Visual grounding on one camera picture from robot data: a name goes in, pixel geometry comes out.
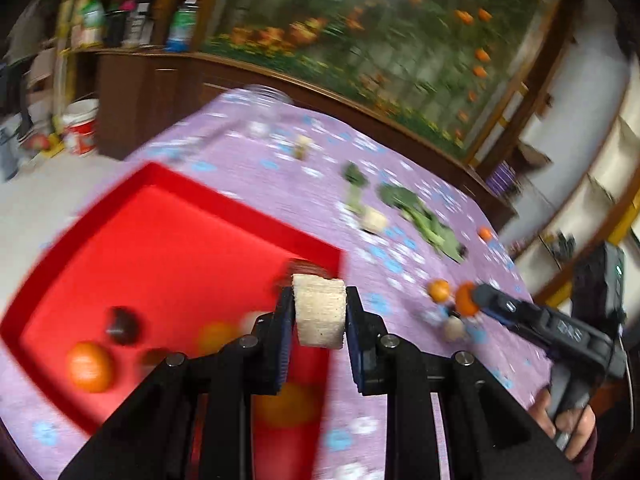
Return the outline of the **person's right hand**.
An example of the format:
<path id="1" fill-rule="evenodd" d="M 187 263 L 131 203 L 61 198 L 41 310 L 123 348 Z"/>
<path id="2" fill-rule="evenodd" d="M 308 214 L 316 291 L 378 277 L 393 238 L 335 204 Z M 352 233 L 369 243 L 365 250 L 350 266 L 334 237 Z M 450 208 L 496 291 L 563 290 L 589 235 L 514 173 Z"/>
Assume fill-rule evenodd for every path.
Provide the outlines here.
<path id="1" fill-rule="evenodd" d="M 567 442 L 564 454 L 569 460 L 574 460 L 582 452 L 596 428 L 596 415 L 587 404 L 584 408 L 565 411 L 552 420 L 547 413 L 550 404 L 549 390 L 541 388 L 533 404 L 528 408 L 528 414 L 549 438 L 553 439 L 558 432 L 568 434 L 570 440 Z"/>

